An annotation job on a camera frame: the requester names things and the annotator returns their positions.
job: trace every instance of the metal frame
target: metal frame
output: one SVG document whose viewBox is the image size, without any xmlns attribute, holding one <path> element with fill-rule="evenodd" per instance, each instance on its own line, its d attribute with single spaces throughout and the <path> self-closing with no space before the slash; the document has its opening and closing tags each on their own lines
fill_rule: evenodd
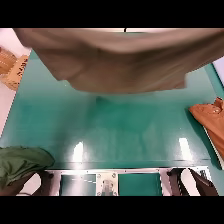
<svg viewBox="0 0 224 224">
<path fill-rule="evenodd" d="M 136 174 L 136 173 L 159 173 L 161 188 L 163 196 L 171 196 L 171 186 L 167 172 L 173 168 L 191 168 L 198 174 L 204 172 L 206 178 L 210 181 L 211 175 L 207 166 L 195 167 L 170 167 L 170 168 L 141 168 L 141 169 L 94 169 L 94 170 L 47 170 L 47 172 L 54 175 L 51 182 L 50 196 L 59 196 L 61 176 L 63 175 L 88 175 L 88 174 L 102 174 L 102 173 L 117 173 L 117 174 Z"/>
</svg>

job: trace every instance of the brown cloth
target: brown cloth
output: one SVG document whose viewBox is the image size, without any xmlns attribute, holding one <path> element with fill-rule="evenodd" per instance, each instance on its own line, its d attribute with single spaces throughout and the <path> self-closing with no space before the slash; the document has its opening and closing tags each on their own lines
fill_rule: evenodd
<svg viewBox="0 0 224 224">
<path fill-rule="evenodd" d="M 126 34 L 14 28 L 57 80 L 82 91 L 138 93 L 184 87 L 185 75 L 224 55 L 224 28 Z"/>
<path fill-rule="evenodd" d="M 224 101 L 217 97 L 213 104 L 196 104 L 189 110 L 207 129 L 215 148 L 224 159 Z"/>
</svg>

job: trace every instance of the green table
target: green table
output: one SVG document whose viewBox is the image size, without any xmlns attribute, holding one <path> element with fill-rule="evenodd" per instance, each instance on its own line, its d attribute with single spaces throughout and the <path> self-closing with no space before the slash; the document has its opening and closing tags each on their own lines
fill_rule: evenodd
<svg viewBox="0 0 224 224">
<path fill-rule="evenodd" d="M 180 90 L 90 94 L 56 81 L 32 51 L 0 146 L 43 147 L 56 160 L 52 169 L 207 165 L 224 195 L 224 171 L 188 112 L 191 105 L 223 97 L 222 85 L 212 65 L 186 79 L 187 88 Z"/>
</svg>

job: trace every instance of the green fabric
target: green fabric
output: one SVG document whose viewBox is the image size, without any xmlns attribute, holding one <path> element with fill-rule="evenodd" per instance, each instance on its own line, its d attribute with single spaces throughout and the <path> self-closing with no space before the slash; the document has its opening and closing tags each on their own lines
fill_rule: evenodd
<svg viewBox="0 0 224 224">
<path fill-rule="evenodd" d="M 0 190 L 25 174 L 54 164 L 53 157 L 40 148 L 0 147 Z"/>
</svg>

